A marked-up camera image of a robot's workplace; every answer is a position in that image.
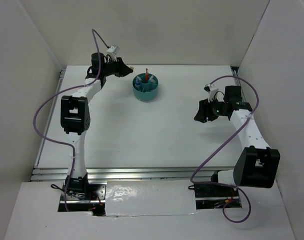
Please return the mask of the clear glue bottle blue cap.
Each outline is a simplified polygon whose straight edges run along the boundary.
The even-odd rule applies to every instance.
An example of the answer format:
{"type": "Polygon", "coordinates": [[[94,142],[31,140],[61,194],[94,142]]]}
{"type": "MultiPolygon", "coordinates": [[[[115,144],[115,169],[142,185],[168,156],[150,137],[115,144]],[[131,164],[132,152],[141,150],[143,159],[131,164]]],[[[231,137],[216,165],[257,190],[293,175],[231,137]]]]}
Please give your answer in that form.
{"type": "Polygon", "coordinates": [[[141,78],[139,76],[136,76],[136,78],[135,78],[135,88],[137,90],[139,90],[140,87],[141,87],[141,78]]]}

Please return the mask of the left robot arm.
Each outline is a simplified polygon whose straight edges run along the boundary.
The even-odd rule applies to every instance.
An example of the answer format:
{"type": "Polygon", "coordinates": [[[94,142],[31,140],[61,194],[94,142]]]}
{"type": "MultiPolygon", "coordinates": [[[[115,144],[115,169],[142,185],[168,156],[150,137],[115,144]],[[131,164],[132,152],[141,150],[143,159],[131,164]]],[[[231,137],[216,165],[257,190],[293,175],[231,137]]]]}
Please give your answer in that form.
{"type": "Polygon", "coordinates": [[[102,53],[94,53],[91,61],[84,84],[72,95],[61,98],[60,124],[67,135],[68,144],[72,146],[65,189],[80,200],[90,195],[85,166],[85,136],[91,124],[89,102],[102,90],[106,77],[114,75],[121,78],[133,73],[133,68],[127,66],[119,56],[108,59],[102,53]]]}

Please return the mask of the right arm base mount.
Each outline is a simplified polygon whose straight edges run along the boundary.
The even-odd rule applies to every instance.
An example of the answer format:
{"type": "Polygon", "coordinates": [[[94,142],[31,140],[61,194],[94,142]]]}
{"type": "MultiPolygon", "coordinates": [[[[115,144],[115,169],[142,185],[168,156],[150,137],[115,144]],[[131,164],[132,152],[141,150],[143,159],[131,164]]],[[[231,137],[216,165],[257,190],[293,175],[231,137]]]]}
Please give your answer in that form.
{"type": "Polygon", "coordinates": [[[195,195],[197,210],[222,209],[226,203],[227,208],[240,208],[241,201],[236,189],[213,185],[213,184],[193,184],[188,187],[195,195]]]}

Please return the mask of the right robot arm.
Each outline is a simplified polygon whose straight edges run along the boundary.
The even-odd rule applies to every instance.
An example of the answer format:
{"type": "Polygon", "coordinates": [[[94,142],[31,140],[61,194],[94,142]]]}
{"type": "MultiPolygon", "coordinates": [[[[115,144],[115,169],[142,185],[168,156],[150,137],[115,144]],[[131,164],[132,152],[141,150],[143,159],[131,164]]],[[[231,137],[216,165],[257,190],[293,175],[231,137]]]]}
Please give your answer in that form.
{"type": "Polygon", "coordinates": [[[223,101],[216,97],[219,89],[208,84],[209,97],[199,102],[195,121],[206,123],[227,117],[238,131],[242,153],[233,169],[232,183],[240,187],[271,188],[274,184],[280,153],[262,137],[253,117],[250,103],[243,101],[240,86],[227,86],[223,101]]]}

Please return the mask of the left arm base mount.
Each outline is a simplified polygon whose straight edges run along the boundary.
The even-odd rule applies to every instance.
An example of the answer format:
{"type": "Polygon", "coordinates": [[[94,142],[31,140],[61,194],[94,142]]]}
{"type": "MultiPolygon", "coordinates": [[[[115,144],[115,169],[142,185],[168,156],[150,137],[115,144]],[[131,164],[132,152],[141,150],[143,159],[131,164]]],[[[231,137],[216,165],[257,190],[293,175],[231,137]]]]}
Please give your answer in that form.
{"type": "Polygon", "coordinates": [[[51,184],[51,188],[61,193],[58,212],[89,212],[94,216],[105,215],[107,183],[90,183],[86,193],[68,191],[64,195],[64,185],[51,184]]]}

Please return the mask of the red pen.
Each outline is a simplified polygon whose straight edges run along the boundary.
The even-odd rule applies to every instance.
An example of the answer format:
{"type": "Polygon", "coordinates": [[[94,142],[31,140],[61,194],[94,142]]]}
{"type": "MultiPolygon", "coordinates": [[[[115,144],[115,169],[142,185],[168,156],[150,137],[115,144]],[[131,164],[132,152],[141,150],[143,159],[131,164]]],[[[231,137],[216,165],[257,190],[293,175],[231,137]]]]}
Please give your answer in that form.
{"type": "Polygon", "coordinates": [[[145,81],[146,81],[146,83],[148,82],[148,80],[149,80],[149,70],[148,70],[148,68],[146,68],[146,72],[145,72],[145,81]]]}

